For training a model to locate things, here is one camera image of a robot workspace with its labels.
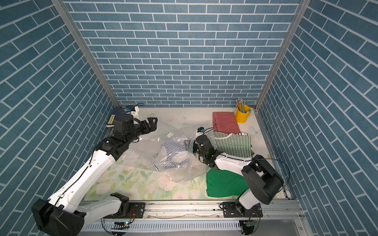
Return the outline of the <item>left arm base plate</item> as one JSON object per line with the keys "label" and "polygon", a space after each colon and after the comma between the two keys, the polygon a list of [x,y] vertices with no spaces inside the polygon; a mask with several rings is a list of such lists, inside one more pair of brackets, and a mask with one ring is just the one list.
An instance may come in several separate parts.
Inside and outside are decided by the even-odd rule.
{"label": "left arm base plate", "polygon": [[105,219],[143,218],[146,204],[144,202],[127,202],[122,203],[118,212],[108,215]]}

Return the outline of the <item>clear bag with striped clothes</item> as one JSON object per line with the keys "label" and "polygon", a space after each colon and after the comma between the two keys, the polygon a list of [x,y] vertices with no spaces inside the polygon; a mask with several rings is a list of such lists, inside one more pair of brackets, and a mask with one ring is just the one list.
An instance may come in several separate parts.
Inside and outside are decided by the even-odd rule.
{"label": "clear bag with striped clothes", "polygon": [[200,154],[201,145],[196,138],[205,135],[210,144],[216,148],[213,128],[189,126],[170,132],[164,138],[160,150],[153,155],[152,165],[172,182],[186,182],[210,171]]}

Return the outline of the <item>yellow pencil cup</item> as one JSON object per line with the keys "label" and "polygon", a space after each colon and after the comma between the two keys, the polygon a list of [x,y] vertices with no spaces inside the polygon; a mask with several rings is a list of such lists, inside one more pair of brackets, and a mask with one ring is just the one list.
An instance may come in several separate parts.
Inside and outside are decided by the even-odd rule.
{"label": "yellow pencil cup", "polygon": [[243,108],[237,108],[235,113],[236,121],[240,124],[244,124],[251,115],[251,112],[251,107],[247,105],[244,105]]}

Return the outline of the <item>coloured pencils bundle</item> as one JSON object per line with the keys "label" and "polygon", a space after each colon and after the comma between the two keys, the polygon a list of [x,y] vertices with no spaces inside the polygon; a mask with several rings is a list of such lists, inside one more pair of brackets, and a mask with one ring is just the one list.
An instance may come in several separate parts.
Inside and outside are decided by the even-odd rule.
{"label": "coloured pencils bundle", "polygon": [[237,99],[237,107],[238,107],[238,111],[241,112],[241,113],[245,113],[245,109],[244,109],[244,100],[242,98],[238,98]]}

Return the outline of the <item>blue white striped tank top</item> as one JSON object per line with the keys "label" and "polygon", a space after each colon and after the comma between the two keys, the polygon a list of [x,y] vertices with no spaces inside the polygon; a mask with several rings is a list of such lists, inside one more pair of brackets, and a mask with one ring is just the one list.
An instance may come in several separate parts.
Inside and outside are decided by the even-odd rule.
{"label": "blue white striped tank top", "polygon": [[153,157],[153,165],[158,170],[177,169],[189,163],[189,140],[181,137],[167,138],[160,151]]}

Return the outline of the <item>red garment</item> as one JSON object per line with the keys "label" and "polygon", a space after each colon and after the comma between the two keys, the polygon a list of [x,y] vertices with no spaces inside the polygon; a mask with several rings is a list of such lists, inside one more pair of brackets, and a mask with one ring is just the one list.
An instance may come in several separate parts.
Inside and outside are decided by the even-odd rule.
{"label": "red garment", "polygon": [[226,134],[240,134],[238,123],[232,112],[213,112],[213,128]]}

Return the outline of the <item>bright green garment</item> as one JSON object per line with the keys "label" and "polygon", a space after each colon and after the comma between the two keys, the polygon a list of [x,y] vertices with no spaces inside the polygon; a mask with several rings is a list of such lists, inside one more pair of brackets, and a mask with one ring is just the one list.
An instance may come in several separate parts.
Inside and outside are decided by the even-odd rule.
{"label": "bright green garment", "polygon": [[239,174],[211,169],[206,174],[207,195],[214,198],[240,196],[249,189],[245,178]]}

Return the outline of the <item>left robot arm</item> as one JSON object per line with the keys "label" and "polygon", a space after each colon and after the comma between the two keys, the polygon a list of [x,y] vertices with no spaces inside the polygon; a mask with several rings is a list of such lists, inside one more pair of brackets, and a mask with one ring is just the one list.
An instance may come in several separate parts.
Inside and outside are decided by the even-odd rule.
{"label": "left robot arm", "polygon": [[113,133],[100,141],[89,160],[47,200],[31,207],[37,228],[50,236],[76,236],[88,224],[111,216],[133,216],[129,198],[112,193],[104,200],[80,206],[82,199],[100,176],[112,166],[141,135],[157,129],[157,118],[144,121],[131,114],[115,116]]}

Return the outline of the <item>green white striped garment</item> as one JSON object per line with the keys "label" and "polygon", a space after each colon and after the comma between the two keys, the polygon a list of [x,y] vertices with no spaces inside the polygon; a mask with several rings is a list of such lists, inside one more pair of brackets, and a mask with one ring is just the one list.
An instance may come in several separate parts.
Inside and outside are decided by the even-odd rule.
{"label": "green white striped garment", "polygon": [[219,151],[241,158],[250,158],[255,154],[252,151],[251,138],[247,135],[215,131],[214,138]]}

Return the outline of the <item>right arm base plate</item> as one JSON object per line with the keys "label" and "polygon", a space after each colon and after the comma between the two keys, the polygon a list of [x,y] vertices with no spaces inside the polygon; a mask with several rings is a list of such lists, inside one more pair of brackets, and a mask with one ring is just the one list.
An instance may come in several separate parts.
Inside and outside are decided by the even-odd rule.
{"label": "right arm base plate", "polygon": [[246,209],[240,203],[237,203],[236,201],[222,202],[222,203],[220,203],[220,208],[222,210],[224,218],[236,218],[236,217],[260,218],[260,217],[263,217],[263,213],[262,213],[262,209],[261,209],[260,204],[254,205],[251,209]]}

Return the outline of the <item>dark blue book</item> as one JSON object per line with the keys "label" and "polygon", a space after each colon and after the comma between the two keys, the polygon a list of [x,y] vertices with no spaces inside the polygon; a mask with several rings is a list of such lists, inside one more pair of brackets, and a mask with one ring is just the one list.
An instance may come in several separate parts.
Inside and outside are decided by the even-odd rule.
{"label": "dark blue book", "polygon": [[115,120],[115,117],[121,113],[124,113],[125,112],[125,109],[124,108],[113,108],[111,114],[110,114],[110,117],[108,119],[108,122],[106,124],[106,127],[107,128],[111,128],[114,126],[114,120]]}

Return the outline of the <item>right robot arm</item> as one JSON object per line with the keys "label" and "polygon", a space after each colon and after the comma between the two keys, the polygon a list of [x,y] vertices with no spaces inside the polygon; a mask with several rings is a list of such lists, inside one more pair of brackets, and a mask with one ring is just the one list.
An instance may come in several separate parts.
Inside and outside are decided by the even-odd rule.
{"label": "right robot arm", "polygon": [[257,204],[268,205],[284,186],[284,179],[261,155],[246,159],[215,149],[205,134],[196,137],[194,150],[208,167],[244,177],[249,189],[236,201],[236,208],[249,210]]}

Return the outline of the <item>aluminium rail frame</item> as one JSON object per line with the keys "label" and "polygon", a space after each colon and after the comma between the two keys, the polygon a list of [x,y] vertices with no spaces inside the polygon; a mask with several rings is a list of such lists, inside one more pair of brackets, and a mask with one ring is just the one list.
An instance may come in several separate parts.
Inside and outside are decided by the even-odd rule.
{"label": "aluminium rail frame", "polygon": [[146,204],[143,218],[100,219],[83,227],[81,231],[101,231],[124,234],[128,232],[168,232],[184,230],[237,230],[251,234],[265,226],[281,228],[292,223],[299,236],[312,235],[304,211],[297,200],[273,200],[261,205],[263,217],[224,218],[220,203],[235,200],[151,200],[129,201]]}

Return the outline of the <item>clear vacuum bag with valve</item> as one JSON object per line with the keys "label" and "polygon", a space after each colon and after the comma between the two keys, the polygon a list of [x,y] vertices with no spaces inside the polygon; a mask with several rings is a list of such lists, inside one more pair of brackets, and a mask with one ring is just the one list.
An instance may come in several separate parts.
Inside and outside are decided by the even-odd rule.
{"label": "clear vacuum bag with valve", "polygon": [[178,128],[166,122],[158,121],[156,131],[141,135],[136,142],[130,144],[129,149],[115,163],[157,171],[152,165],[152,157],[160,150],[160,146],[167,134],[176,130]]}

